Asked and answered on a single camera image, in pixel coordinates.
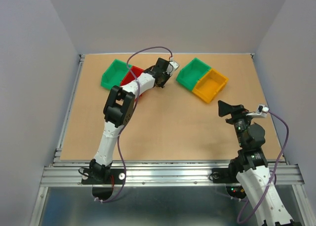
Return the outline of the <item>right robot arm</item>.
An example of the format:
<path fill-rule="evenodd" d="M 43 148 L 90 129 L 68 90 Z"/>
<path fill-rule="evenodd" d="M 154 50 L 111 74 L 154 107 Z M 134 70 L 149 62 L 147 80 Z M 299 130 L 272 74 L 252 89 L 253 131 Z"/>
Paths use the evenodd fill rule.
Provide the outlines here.
<path fill-rule="evenodd" d="M 232 198 L 246 200 L 253 211 L 246 219 L 237 219 L 244 224 L 255 216 L 260 226 L 299 226 L 300 222 L 285 208 L 276 185 L 276 167 L 270 170 L 262 150 L 265 140 L 265 129 L 252 122 L 254 118 L 265 118 L 271 114 L 269 107 L 260 104 L 255 112 L 250 112 L 243 105 L 230 105 L 218 101 L 218 115 L 227 118 L 226 123 L 233 125 L 239 151 L 226 168 L 213 168 L 209 179 L 215 184 L 226 184 L 227 193 Z"/>

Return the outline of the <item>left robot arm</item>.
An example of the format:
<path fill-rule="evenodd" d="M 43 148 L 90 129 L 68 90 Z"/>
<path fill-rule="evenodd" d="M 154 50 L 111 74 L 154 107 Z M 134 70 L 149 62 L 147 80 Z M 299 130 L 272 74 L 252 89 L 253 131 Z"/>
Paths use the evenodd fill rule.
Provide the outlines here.
<path fill-rule="evenodd" d="M 173 57 L 168 60 L 158 58 L 156 64 L 145 69 L 133 81 L 111 88 L 103 109 L 105 122 L 99 148 L 89 167 L 79 169 L 82 184 L 105 184 L 109 180 L 114 148 L 132 118 L 140 95 L 154 87 L 163 88 L 178 68 L 179 64 Z"/>

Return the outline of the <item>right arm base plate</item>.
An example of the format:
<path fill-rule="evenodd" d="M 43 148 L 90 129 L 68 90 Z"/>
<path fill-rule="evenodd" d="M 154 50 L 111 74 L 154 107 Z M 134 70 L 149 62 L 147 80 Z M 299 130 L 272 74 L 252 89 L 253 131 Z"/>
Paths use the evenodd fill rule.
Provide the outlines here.
<path fill-rule="evenodd" d="M 237 184 L 237 172 L 229 168 L 212 168 L 209 179 L 215 184 Z"/>

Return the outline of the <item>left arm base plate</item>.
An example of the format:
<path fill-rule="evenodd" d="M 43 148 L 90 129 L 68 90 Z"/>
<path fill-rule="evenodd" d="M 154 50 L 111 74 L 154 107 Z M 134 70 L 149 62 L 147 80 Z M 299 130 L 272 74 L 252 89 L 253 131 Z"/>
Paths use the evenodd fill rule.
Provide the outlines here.
<path fill-rule="evenodd" d="M 122 185 L 125 178 L 124 169 L 107 169 L 103 173 L 94 173 L 89 168 L 80 168 L 81 184 L 83 185 Z"/>

